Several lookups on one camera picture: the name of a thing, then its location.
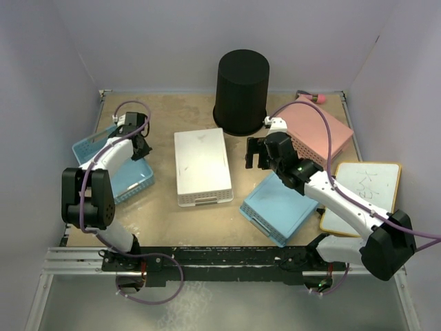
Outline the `pink perforated basket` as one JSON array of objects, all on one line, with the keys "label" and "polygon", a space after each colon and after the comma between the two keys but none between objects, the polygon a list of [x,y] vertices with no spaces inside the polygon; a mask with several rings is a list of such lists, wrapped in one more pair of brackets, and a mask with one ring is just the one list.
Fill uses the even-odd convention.
[{"label": "pink perforated basket", "polygon": [[286,121],[286,133],[301,159],[311,159],[324,169],[352,140],[352,129],[303,96],[270,117]]}]

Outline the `large black ribbed bin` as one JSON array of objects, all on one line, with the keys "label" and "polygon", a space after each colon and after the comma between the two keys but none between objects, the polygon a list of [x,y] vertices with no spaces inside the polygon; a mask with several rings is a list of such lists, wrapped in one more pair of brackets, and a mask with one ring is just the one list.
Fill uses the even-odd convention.
[{"label": "large black ribbed bin", "polygon": [[267,116],[269,62],[259,52],[232,50],[218,63],[215,124],[232,136],[258,132]]}]

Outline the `light blue perforated basket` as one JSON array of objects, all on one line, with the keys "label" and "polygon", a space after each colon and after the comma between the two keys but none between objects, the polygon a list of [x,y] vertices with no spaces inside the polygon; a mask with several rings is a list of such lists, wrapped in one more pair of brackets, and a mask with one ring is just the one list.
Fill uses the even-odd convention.
[{"label": "light blue perforated basket", "polygon": [[[96,134],[86,137],[72,146],[79,165],[89,161],[106,143],[116,126],[111,125]],[[128,159],[110,177],[115,204],[118,205],[155,184],[153,170],[145,159]]]}]

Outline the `blue basket nested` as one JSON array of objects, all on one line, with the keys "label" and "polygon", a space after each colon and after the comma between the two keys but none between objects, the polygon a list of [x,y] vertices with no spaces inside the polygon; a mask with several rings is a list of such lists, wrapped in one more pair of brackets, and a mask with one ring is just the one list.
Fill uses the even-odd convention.
[{"label": "blue basket nested", "polygon": [[319,203],[287,188],[273,172],[245,198],[239,210],[278,247],[288,244]]}]

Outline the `white perforated basket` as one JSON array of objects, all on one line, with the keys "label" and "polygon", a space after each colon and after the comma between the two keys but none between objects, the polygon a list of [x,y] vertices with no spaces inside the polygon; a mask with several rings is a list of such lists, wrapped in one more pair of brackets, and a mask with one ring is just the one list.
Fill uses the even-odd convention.
[{"label": "white perforated basket", "polygon": [[233,200],[224,132],[221,128],[174,133],[177,200],[180,207]]}]

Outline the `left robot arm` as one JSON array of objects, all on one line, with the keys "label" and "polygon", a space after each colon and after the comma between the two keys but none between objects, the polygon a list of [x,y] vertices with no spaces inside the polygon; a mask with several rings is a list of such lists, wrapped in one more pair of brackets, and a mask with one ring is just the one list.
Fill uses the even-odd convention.
[{"label": "left robot arm", "polygon": [[61,175],[61,218],[66,224],[93,234],[109,250],[118,253],[117,261],[126,270],[137,269],[142,261],[136,236],[115,219],[111,178],[128,161],[144,159],[150,151],[143,131],[150,115],[125,114],[104,146],[77,168],[66,168]]}]

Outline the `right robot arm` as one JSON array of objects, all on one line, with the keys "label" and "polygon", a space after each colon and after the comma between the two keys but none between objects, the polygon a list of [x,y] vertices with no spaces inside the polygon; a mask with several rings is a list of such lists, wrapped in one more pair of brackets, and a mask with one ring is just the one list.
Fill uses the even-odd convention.
[{"label": "right robot arm", "polygon": [[317,238],[306,254],[311,268],[321,270],[335,262],[362,265],[377,279],[388,281],[416,253],[408,214],[388,212],[346,189],[321,165],[299,157],[287,133],[248,138],[246,168],[252,168],[255,154],[258,168],[272,170],[286,187],[324,205],[358,233],[356,238]]}]

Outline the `pink brush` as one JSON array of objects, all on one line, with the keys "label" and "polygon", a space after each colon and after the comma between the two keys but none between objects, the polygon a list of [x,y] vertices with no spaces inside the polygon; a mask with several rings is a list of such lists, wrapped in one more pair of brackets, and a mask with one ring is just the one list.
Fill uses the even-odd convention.
[{"label": "pink brush", "polygon": [[297,90],[296,95],[303,96],[306,99],[317,104],[323,104],[326,101],[326,96],[324,94],[313,94],[304,90]]}]

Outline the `small whiteboard yellow frame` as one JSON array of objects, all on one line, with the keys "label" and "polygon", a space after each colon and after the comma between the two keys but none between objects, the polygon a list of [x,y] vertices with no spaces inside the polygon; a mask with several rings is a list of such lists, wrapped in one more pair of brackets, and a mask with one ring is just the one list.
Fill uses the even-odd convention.
[{"label": "small whiteboard yellow frame", "polygon": [[[393,212],[401,169],[399,163],[342,162],[336,169],[336,181],[369,203]],[[325,210],[320,229],[344,237],[358,236],[349,224],[330,210]]]}]

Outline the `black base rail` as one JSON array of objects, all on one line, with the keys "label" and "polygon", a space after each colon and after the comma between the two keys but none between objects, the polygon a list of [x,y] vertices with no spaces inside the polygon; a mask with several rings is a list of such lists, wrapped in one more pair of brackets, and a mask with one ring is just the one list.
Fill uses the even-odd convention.
[{"label": "black base rail", "polygon": [[121,276],[146,275],[147,287],[164,287],[168,281],[279,282],[302,285],[307,273],[328,276],[343,271],[344,263],[321,261],[305,246],[239,247],[142,247],[143,257],[128,258],[109,250],[99,250],[102,271]]}]

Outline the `aluminium frame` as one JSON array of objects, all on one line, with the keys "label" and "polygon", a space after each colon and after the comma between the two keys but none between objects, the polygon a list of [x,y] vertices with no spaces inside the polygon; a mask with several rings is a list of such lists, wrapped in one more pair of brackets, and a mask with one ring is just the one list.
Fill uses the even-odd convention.
[{"label": "aluminium frame", "polygon": [[406,274],[307,262],[301,247],[50,248],[27,330],[419,330]]}]

